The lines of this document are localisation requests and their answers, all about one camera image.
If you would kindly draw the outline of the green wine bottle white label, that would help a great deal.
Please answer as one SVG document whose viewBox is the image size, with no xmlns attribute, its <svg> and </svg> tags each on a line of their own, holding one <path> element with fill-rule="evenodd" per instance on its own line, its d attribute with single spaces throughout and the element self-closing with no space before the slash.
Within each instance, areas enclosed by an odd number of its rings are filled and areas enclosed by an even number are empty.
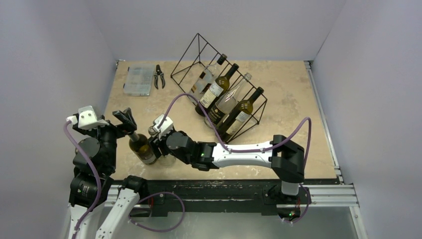
<svg viewBox="0 0 422 239">
<path fill-rule="evenodd" d="M 145 135 L 133 132 L 128 135 L 129 147 L 132 152 L 146 165 L 152 165 L 157 161 L 157 158 L 148 143 Z"/>
</svg>

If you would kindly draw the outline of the square clear bottle black cap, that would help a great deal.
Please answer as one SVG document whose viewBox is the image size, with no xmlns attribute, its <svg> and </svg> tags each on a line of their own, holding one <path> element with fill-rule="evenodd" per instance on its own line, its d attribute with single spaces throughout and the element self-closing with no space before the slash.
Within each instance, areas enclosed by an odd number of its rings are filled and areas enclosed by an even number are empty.
<svg viewBox="0 0 422 239">
<path fill-rule="evenodd" d="M 189 94 L 194 96 L 199 101 L 210 87 L 212 82 L 221 73 L 221 66 L 226 61 L 226 59 L 227 56 L 225 54 L 221 54 L 216 63 L 207 65 L 201 72 L 197 81 L 191 87 Z"/>
</svg>

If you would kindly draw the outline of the clear champagne bottle black label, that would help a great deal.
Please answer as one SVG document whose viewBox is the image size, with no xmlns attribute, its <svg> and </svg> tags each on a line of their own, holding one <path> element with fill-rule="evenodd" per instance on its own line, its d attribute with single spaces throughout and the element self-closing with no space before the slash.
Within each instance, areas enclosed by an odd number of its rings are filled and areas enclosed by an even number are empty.
<svg viewBox="0 0 422 239">
<path fill-rule="evenodd" d="M 236 83 L 230 90 L 224 93 L 217 102 L 211 107 L 208 112 L 208 117 L 211 121 L 204 119 L 205 124 L 208 127 L 212 125 L 217 128 L 218 125 L 222 122 L 223 119 L 231 112 L 231 110 L 237 105 L 239 102 L 239 96 L 246 85 L 252 78 L 250 73 L 244 74 L 243 78 Z"/>
</svg>

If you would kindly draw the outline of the olive green wine bottle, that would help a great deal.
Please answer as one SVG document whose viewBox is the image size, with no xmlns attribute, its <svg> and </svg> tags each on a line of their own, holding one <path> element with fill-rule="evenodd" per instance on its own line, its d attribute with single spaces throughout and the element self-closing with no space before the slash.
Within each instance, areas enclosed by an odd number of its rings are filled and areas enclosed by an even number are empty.
<svg viewBox="0 0 422 239">
<path fill-rule="evenodd" d="M 237 103 L 217 129 L 221 141 L 227 143 L 245 123 L 245 121 L 249 119 L 253 113 L 254 102 L 263 94 L 263 92 L 264 89 L 262 87 L 258 87 L 248 99 L 244 99 Z"/>
</svg>

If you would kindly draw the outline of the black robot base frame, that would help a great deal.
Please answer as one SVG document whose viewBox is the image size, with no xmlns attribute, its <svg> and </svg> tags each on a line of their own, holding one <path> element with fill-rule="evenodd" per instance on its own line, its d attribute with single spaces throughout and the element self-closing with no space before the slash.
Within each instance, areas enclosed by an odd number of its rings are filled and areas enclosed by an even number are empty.
<svg viewBox="0 0 422 239">
<path fill-rule="evenodd" d="M 276 179 L 256 180 L 149 180 L 153 194 L 134 206 L 131 217 L 166 217 L 170 212 L 259 213 L 296 218 L 306 207 L 358 205 L 353 185 L 337 179 L 307 179 L 299 198 L 281 195 Z"/>
</svg>

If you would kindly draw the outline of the clear glass bottle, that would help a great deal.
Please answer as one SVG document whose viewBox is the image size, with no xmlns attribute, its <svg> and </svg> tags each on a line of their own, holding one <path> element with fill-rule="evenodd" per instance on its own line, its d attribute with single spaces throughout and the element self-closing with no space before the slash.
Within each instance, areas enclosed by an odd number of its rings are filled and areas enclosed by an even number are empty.
<svg viewBox="0 0 422 239">
<path fill-rule="evenodd" d="M 161 165 L 166 166 L 166 167 L 170 167 L 170 166 L 174 165 L 176 158 L 174 156 L 172 156 L 171 154 L 169 154 L 167 156 L 161 156 L 160 158 L 157 158 L 157 160 Z"/>
</svg>

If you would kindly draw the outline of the black grey pliers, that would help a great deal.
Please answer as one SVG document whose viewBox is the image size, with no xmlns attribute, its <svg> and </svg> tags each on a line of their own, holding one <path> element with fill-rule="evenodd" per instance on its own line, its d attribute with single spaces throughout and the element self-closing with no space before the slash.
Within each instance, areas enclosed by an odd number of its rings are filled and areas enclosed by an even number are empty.
<svg viewBox="0 0 422 239">
<path fill-rule="evenodd" d="M 161 70 L 161 67 L 159 64 L 156 65 L 156 69 L 154 72 L 154 87 L 158 90 L 159 89 L 159 85 L 158 82 L 159 80 L 161 81 L 161 88 L 165 88 L 166 82 L 165 82 L 165 78 L 164 78 L 164 73 Z"/>
</svg>

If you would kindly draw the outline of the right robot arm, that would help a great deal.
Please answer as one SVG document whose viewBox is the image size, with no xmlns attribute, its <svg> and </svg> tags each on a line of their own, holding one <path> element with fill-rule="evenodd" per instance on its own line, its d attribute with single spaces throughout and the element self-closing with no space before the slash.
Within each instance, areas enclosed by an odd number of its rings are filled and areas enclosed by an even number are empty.
<svg viewBox="0 0 422 239">
<path fill-rule="evenodd" d="M 183 131 L 148 140 L 156 157 L 171 155 L 200 171 L 231 166 L 261 166 L 272 169 L 281 180 L 280 198 L 287 203 L 299 196 L 305 179 L 307 150 L 290 137 L 274 135 L 257 144 L 227 145 L 216 142 L 195 142 Z"/>
</svg>

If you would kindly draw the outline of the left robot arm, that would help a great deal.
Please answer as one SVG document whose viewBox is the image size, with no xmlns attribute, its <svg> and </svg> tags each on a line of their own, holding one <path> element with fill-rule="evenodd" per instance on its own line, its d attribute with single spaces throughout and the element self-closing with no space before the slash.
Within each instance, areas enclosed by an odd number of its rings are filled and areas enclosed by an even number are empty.
<svg viewBox="0 0 422 239">
<path fill-rule="evenodd" d="M 117 140 L 136 131 L 130 108 L 114 111 L 114 125 L 98 116 L 92 106 L 82 107 L 66 118 L 63 130 L 75 147 L 74 178 L 70 184 L 71 224 L 69 238 L 92 239 L 116 169 Z"/>
</svg>

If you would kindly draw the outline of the clear plastic screw organizer box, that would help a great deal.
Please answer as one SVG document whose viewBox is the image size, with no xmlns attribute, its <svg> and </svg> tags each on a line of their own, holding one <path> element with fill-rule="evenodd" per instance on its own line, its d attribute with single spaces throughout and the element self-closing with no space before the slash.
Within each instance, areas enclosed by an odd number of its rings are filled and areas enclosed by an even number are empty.
<svg viewBox="0 0 422 239">
<path fill-rule="evenodd" d="M 148 97 L 154 79 L 154 65 L 135 65 L 128 67 L 123 92 L 130 96 Z"/>
</svg>

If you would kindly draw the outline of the dark green wine bottle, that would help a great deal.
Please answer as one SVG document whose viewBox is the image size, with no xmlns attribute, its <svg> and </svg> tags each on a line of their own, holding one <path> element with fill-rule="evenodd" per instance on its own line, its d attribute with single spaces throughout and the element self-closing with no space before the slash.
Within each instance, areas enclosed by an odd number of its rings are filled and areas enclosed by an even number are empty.
<svg viewBox="0 0 422 239">
<path fill-rule="evenodd" d="M 215 79 L 195 107 L 195 111 L 199 115 L 203 117 L 207 115 L 217 100 L 227 92 L 230 87 L 229 81 L 238 68 L 239 65 L 234 63 L 225 75 L 219 76 Z"/>
</svg>

